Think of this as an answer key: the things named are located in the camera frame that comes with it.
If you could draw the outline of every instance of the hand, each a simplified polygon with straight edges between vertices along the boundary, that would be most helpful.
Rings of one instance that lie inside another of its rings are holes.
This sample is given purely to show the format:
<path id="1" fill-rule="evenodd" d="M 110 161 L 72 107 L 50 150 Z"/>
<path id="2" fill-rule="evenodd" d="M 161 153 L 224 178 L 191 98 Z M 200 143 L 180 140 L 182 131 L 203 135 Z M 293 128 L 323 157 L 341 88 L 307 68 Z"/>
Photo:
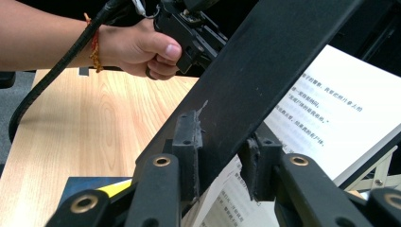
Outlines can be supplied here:
<path id="1" fill-rule="evenodd" d="M 103 26 L 99 32 L 100 60 L 125 72 L 145 77 L 147 67 L 155 79 L 170 79 L 179 70 L 180 45 L 156 32 L 153 20 L 144 19 L 131 27 Z"/>

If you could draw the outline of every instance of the black cable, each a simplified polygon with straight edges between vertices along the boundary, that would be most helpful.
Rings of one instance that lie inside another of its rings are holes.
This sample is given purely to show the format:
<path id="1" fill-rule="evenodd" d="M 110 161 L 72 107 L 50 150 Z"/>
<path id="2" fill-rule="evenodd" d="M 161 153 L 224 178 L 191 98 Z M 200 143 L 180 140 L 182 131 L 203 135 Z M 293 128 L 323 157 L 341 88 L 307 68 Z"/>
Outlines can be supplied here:
<path id="1" fill-rule="evenodd" d="M 38 98 L 38 96 L 53 82 L 56 77 L 67 67 L 67 65 L 73 60 L 74 57 L 85 47 L 87 43 L 95 35 L 95 32 L 108 19 L 108 17 L 114 13 L 115 10 L 119 9 L 123 4 L 128 2 L 127 0 L 110 0 L 100 10 L 96 18 L 92 20 L 91 24 L 88 25 L 73 46 L 65 53 L 65 55 L 57 62 L 57 64 L 44 76 L 41 81 L 26 95 L 23 101 L 15 110 L 9 121 L 9 140 L 14 140 L 15 133 L 17 132 L 18 126 L 21 119 L 26 113 L 27 109 L 32 103 Z"/>

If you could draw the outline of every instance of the document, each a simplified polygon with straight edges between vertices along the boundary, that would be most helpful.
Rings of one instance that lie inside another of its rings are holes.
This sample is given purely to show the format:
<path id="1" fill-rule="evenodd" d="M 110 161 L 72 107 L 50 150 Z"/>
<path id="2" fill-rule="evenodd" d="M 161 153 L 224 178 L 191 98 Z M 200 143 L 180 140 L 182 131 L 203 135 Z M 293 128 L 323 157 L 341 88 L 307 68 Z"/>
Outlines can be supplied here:
<path id="1" fill-rule="evenodd" d="M 311 157 L 340 185 L 401 131 L 400 91 L 401 78 L 328 45 L 265 123 L 284 152 Z M 240 164 L 227 168 L 231 174 L 211 186 L 221 190 L 207 195 L 214 202 L 184 226 L 278 226 L 273 202 L 250 200 Z"/>

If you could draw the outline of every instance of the brass insert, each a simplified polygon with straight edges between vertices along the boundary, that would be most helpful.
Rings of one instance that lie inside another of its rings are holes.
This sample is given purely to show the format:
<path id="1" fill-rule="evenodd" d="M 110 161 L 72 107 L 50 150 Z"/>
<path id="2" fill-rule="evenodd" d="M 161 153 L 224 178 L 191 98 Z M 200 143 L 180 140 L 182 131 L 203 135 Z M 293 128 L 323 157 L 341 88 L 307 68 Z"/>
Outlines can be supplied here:
<path id="1" fill-rule="evenodd" d="M 388 193 L 384 195 L 384 200 L 390 204 L 391 206 L 397 208 L 398 210 L 401 210 L 401 196 L 394 194 L 394 193 Z"/>
<path id="2" fill-rule="evenodd" d="M 291 157 L 290 161 L 296 166 L 307 166 L 309 164 L 306 158 L 300 156 Z"/>
<path id="3" fill-rule="evenodd" d="M 168 166 L 170 162 L 170 159 L 167 157 L 159 157 L 153 160 L 153 164 L 158 167 Z"/>
<path id="4" fill-rule="evenodd" d="M 76 198 L 71 205 L 71 211 L 75 214 L 81 214 L 89 211 L 97 205 L 98 198 L 94 195 L 83 195 Z"/>

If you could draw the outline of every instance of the person's arm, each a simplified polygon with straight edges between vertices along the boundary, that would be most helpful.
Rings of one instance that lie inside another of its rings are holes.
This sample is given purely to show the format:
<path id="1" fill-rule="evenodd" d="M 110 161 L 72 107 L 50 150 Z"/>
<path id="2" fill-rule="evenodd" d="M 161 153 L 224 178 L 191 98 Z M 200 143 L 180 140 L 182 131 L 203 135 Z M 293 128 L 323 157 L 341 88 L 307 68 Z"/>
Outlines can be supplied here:
<path id="1" fill-rule="evenodd" d="M 52 15 L 13 0 L 0 1 L 0 71 L 51 68 L 86 27 L 86 22 Z M 91 66 L 90 44 L 69 67 Z M 147 67 L 157 79 L 168 79 L 178 68 L 180 45 L 153 30 L 145 19 L 132 27 L 101 26 L 99 58 L 103 66 L 117 66 L 144 76 Z"/>

